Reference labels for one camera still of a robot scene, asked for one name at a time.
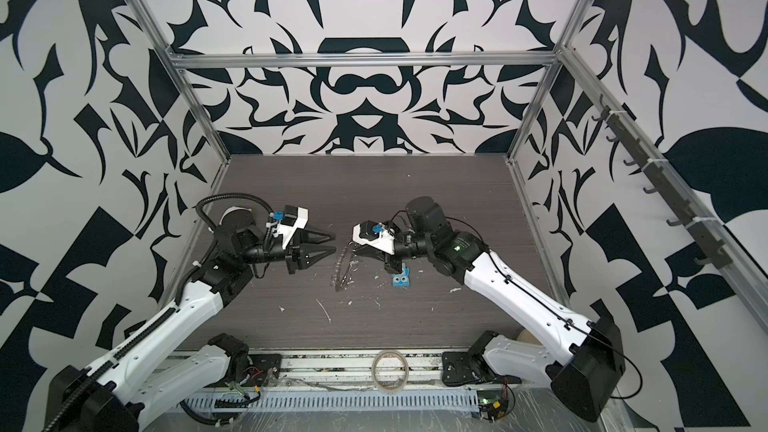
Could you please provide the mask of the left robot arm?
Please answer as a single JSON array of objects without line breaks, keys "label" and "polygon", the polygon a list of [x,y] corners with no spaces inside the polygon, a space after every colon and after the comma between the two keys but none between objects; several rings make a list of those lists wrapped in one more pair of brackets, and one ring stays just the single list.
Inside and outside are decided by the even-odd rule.
[{"label": "left robot arm", "polygon": [[246,378],[249,348],[226,333],[165,371],[157,368],[233,302],[260,265],[284,262],[295,273],[336,251],[334,233],[311,226],[302,207],[276,211],[260,197],[231,192],[201,199],[195,211],[213,235],[204,257],[128,339],[86,367],[68,366],[54,377],[45,430],[142,431],[207,385],[239,384]]}]

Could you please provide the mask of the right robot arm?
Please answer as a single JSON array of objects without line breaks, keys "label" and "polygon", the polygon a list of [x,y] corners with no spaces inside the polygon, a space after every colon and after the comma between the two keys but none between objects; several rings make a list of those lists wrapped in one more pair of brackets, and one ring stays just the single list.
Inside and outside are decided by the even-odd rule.
[{"label": "right robot arm", "polygon": [[597,320],[555,301],[504,263],[470,226],[454,228],[454,219],[429,196],[405,207],[408,224],[366,220],[356,224],[357,252],[381,261],[397,273],[407,259],[425,258],[442,275],[454,279],[508,314],[536,344],[486,333],[470,352],[474,361],[496,377],[517,377],[546,384],[574,415],[595,423],[611,400],[626,370],[633,366],[622,333],[609,316]]}]

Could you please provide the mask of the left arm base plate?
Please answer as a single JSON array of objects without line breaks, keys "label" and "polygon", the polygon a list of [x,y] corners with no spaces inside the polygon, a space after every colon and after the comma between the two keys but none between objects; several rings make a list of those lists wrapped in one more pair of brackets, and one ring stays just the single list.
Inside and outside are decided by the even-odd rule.
[{"label": "left arm base plate", "polygon": [[246,387],[270,387],[281,376],[283,356],[279,353],[250,354],[243,372],[237,375],[238,384]]}]

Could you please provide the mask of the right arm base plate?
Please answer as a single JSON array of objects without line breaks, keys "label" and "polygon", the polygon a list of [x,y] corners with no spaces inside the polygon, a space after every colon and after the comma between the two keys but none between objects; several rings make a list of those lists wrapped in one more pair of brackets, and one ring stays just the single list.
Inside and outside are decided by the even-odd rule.
[{"label": "right arm base plate", "polygon": [[441,354],[441,361],[441,381],[447,387],[486,384],[497,377],[478,354],[447,351]]}]

